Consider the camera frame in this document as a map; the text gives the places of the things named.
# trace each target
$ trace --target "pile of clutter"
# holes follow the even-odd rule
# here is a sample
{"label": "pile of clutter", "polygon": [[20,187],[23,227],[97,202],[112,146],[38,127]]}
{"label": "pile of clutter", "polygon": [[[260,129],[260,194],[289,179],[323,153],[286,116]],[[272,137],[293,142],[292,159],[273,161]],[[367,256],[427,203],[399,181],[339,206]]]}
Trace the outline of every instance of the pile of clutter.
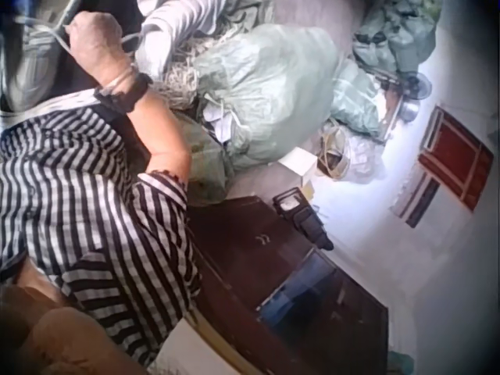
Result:
{"label": "pile of clutter", "polygon": [[355,34],[354,54],[388,72],[416,72],[436,48],[443,0],[380,0]]}
{"label": "pile of clutter", "polygon": [[330,118],[378,137],[373,78],[326,31],[274,24],[271,0],[139,0],[139,7],[140,70],[172,109],[196,113],[179,116],[194,159],[191,204],[224,200],[235,173],[277,161]]}

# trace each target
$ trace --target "black wristwatch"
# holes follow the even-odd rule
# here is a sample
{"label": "black wristwatch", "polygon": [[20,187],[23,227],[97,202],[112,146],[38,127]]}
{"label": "black wristwatch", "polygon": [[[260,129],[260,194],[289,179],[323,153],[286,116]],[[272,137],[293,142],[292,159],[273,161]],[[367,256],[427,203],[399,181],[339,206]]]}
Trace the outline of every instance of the black wristwatch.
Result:
{"label": "black wristwatch", "polygon": [[134,110],[135,103],[144,96],[152,83],[152,79],[144,73],[138,73],[135,76],[134,84],[127,93],[103,94],[102,87],[94,90],[94,97],[104,106],[118,113],[127,114]]}

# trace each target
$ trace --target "cardboard box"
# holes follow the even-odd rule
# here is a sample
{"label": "cardboard box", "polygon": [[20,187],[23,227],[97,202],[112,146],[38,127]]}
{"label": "cardboard box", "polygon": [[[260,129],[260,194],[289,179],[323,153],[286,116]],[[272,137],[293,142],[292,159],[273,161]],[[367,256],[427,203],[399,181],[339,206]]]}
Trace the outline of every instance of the cardboard box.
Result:
{"label": "cardboard box", "polygon": [[296,147],[286,156],[278,160],[278,162],[300,177],[301,187],[303,188],[311,178],[313,178],[316,172],[318,158],[303,148]]}

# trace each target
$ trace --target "black device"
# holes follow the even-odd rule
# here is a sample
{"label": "black device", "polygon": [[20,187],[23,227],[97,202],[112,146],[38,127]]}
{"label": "black device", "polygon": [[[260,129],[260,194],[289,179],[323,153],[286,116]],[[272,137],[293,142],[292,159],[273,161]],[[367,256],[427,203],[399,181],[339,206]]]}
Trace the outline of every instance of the black device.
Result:
{"label": "black device", "polygon": [[303,193],[294,187],[273,198],[275,210],[318,248],[333,250],[334,244],[323,229],[323,223]]}

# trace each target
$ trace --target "black and white striped shirt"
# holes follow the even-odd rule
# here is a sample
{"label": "black and white striped shirt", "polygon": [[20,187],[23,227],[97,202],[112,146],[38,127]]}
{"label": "black and white striped shirt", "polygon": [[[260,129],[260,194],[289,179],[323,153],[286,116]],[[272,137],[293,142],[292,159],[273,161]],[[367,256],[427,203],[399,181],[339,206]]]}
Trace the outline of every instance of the black and white striped shirt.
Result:
{"label": "black and white striped shirt", "polygon": [[133,183],[122,139],[89,108],[4,131],[0,156],[0,282],[30,256],[149,364],[198,290],[185,186],[168,172]]}

